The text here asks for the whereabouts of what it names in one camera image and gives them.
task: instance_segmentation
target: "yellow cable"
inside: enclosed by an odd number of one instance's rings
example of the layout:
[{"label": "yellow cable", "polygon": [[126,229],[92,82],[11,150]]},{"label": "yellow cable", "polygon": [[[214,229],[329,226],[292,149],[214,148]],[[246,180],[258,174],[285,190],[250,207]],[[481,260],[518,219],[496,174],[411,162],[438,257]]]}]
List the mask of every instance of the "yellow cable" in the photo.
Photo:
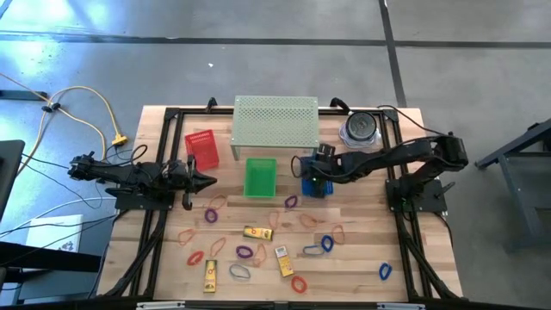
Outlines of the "yellow cable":
[{"label": "yellow cable", "polygon": [[[1,73],[0,72],[0,75],[3,76],[4,78],[7,78],[9,81],[15,83],[15,84],[18,84],[19,86],[21,86],[22,88],[30,91],[31,93],[35,94],[37,97],[41,98],[42,100],[46,101],[47,102],[47,106],[50,107],[52,106],[52,99],[58,95],[61,95],[62,93],[68,91],[68,90],[74,90],[74,89],[83,89],[83,90],[89,90],[91,92],[93,92],[94,94],[98,95],[102,100],[103,102],[105,103],[108,111],[109,111],[109,114],[111,115],[111,121],[113,122],[113,127],[115,129],[115,132],[118,135],[120,135],[119,133],[119,129],[117,128],[117,125],[116,125],[116,122],[115,122],[115,115],[113,114],[113,111],[111,109],[111,106],[109,104],[109,102],[107,101],[107,99],[105,99],[105,97],[103,97],[99,92],[97,92],[96,90],[93,90],[91,89],[90,87],[86,87],[86,86],[72,86],[72,87],[68,87],[66,89],[62,89],[58,92],[56,92],[55,94],[53,94],[53,96],[48,99],[44,96],[42,96],[41,94],[39,94],[38,92],[34,91],[34,90],[31,90],[29,87],[25,86],[24,84],[21,84],[17,81],[15,81],[13,78],[11,77],[8,77],[6,76],[5,74]],[[101,139],[102,139],[102,160],[105,159],[105,137],[103,136],[103,133],[97,128],[95,127],[94,125],[88,123],[87,121],[84,121],[84,120],[81,120],[71,114],[69,114],[67,111],[63,110],[62,108],[59,108],[59,110],[65,114],[67,117],[70,117],[71,119],[73,119],[74,121],[78,121],[78,122],[81,122],[85,125],[88,125],[90,127],[92,127],[94,130],[97,131],[97,133],[99,133]],[[36,141],[34,142],[34,145],[33,145],[33,149],[31,150],[31,152],[28,154],[29,157],[27,157],[25,159],[25,161],[22,163],[22,165],[19,167],[19,170],[17,171],[17,175],[19,175],[21,173],[21,171],[23,171],[23,169],[25,168],[25,166],[27,166],[27,163],[28,161],[30,160],[31,157],[33,157],[34,153],[36,152],[36,149],[38,148],[38,145],[40,143],[40,141],[42,140],[42,136],[44,135],[44,119],[46,118],[46,112],[43,112],[42,113],[42,118],[40,119],[40,125],[39,125],[39,131],[38,131],[38,135],[36,137]]]}]

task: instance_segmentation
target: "yellow plug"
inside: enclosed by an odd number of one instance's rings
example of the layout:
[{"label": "yellow plug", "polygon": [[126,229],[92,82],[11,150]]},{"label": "yellow plug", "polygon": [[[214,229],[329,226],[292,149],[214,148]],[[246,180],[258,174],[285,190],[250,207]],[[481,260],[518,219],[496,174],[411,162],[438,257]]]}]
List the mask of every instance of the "yellow plug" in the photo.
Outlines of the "yellow plug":
[{"label": "yellow plug", "polygon": [[113,140],[113,142],[111,142],[111,145],[124,146],[124,144],[127,142],[128,142],[127,136],[123,136],[122,134],[116,134],[115,139]]}]

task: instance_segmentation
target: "purple rubber band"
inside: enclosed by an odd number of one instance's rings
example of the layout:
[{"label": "purple rubber band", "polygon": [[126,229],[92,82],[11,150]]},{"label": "purple rubber band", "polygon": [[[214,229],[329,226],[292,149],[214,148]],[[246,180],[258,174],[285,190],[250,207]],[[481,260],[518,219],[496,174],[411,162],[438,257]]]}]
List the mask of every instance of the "purple rubber band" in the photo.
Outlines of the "purple rubber band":
[{"label": "purple rubber band", "polygon": [[[248,254],[242,254],[241,251],[248,251]],[[238,254],[239,258],[251,258],[252,257],[252,249],[246,245],[240,245],[237,248],[235,248],[235,252]]]},{"label": "purple rubber band", "polygon": [[214,210],[213,208],[208,208],[207,211],[205,211],[205,220],[211,224],[217,221],[218,213],[216,213],[216,210]]},{"label": "purple rubber band", "polygon": [[291,195],[289,198],[285,200],[285,208],[296,207],[298,200],[299,200],[299,197],[297,197],[296,195]]}]

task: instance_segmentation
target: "rubber band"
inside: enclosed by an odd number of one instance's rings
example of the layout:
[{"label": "rubber band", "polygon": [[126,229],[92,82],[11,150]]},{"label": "rubber band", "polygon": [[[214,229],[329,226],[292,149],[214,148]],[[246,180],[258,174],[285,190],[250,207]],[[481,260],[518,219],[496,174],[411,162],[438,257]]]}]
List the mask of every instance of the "rubber band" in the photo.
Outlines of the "rubber band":
[{"label": "rubber band", "polygon": [[321,245],[308,245],[302,248],[302,252],[305,255],[323,255],[325,254],[325,249]]},{"label": "rubber band", "polygon": [[[218,250],[216,250],[214,253],[213,253],[213,248],[215,245],[217,245],[220,241],[222,241],[222,245],[220,246],[220,248]],[[222,250],[222,248],[224,247],[224,245],[226,245],[226,237],[222,237],[216,241],[214,241],[214,243],[210,246],[210,256],[211,257],[216,257],[218,255],[218,252]]]},{"label": "rubber band", "polygon": [[290,210],[294,207],[296,207],[296,204],[298,203],[299,201],[299,197],[297,197],[296,195],[291,195],[289,196],[286,200],[285,200],[285,208],[287,210]]},{"label": "rubber band", "polygon": [[[219,199],[219,198],[224,198],[224,201],[218,206],[218,207],[213,207],[212,204],[215,200]],[[226,195],[222,195],[222,194],[218,194],[216,196],[214,196],[209,202],[208,202],[208,206],[207,208],[213,208],[214,210],[218,210],[222,207],[224,207],[224,205],[226,204],[227,202],[227,196]]]},{"label": "rubber band", "polygon": [[[383,271],[385,270],[385,268],[387,268],[387,273],[383,274]],[[390,277],[391,272],[393,272],[393,266],[391,266],[388,263],[383,263],[379,268],[379,277],[381,278],[382,281],[385,281],[386,279],[388,279],[388,277]]]},{"label": "rubber band", "polygon": [[218,213],[216,213],[216,210],[208,208],[207,211],[205,211],[205,220],[211,224],[216,222],[218,220]]},{"label": "rubber band", "polygon": [[319,223],[318,220],[316,220],[316,218],[308,214],[301,214],[299,216],[299,221],[304,227],[307,227],[307,228],[317,227]]},{"label": "rubber band", "polygon": [[[247,275],[246,276],[239,275],[238,273],[236,273],[234,271],[236,268],[244,271]],[[245,279],[245,280],[251,279],[251,272],[246,267],[244,267],[240,264],[237,264],[237,263],[230,266],[230,275],[232,275],[232,276],[234,276],[238,279]]]},{"label": "rubber band", "polygon": [[[248,251],[247,254],[242,254],[241,251]],[[252,249],[246,245],[240,245],[237,248],[235,248],[235,252],[238,255],[239,258],[251,258],[252,257]]]},{"label": "rubber band", "polygon": [[[185,241],[182,241],[181,237],[185,233],[189,233],[189,238],[186,239]],[[197,233],[197,231],[193,228],[181,231],[180,233],[178,233],[178,244],[181,245],[181,246],[186,246],[186,244],[195,236],[196,233]]]},{"label": "rubber band", "polygon": [[204,251],[196,251],[196,252],[194,252],[194,253],[191,254],[191,256],[189,256],[189,258],[188,258],[188,266],[195,266],[195,265],[197,265],[198,263],[201,262],[201,260],[203,259],[203,256],[205,256],[205,252],[204,252]]},{"label": "rubber band", "polygon": [[[274,224],[274,222],[272,221],[272,217],[273,217],[272,214],[277,215],[277,216],[275,217],[275,224]],[[279,211],[272,211],[272,212],[270,212],[269,215],[268,215],[268,222],[269,222],[269,227],[270,227],[271,229],[276,229],[276,228],[279,226]]]},{"label": "rubber band", "polygon": [[[302,283],[302,288],[297,288],[296,286],[297,282]],[[295,292],[302,294],[306,292],[306,290],[308,289],[308,284],[306,283],[304,278],[302,278],[302,276],[293,276],[293,280],[291,281],[291,287],[294,289]]]},{"label": "rubber band", "polygon": [[[257,255],[258,255],[258,253],[260,253],[260,251],[264,252],[264,258],[262,258],[262,259],[257,258]],[[266,258],[268,258],[268,255],[266,254],[266,248],[264,247],[263,244],[258,244],[257,252],[255,253],[254,257],[252,257],[252,265],[255,266],[255,267],[260,267],[260,265],[262,263],[264,263]]]},{"label": "rubber band", "polygon": [[[340,228],[340,230],[341,230],[341,233],[340,233],[340,234],[343,235],[343,241],[342,241],[342,242],[341,242],[341,241],[337,241],[337,238],[335,238],[335,231],[336,231],[338,228]],[[338,244],[338,245],[344,245],[344,241],[346,240],[346,234],[344,233],[344,228],[343,228],[342,225],[339,224],[339,225],[334,226],[333,229],[331,229],[331,236],[333,237],[333,241],[335,241],[336,244]]]},{"label": "rubber band", "polygon": [[324,248],[326,252],[330,252],[333,249],[333,246],[335,245],[335,242],[333,241],[333,238],[331,238],[330,235],[325,235],[321,239],[321,247]]}]

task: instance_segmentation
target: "perforated metal cover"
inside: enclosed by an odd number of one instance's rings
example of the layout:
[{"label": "perforated metal cover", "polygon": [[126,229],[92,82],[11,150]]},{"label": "perforated metal cover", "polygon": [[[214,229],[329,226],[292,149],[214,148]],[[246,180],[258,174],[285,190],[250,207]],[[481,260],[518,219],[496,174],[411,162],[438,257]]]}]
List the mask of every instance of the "perforated metal cover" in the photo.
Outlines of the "perforated metal cover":
[{"label": "perforated metal cover", "polygon": [[318,98],[236,96],[231,145],[317,147]]}]

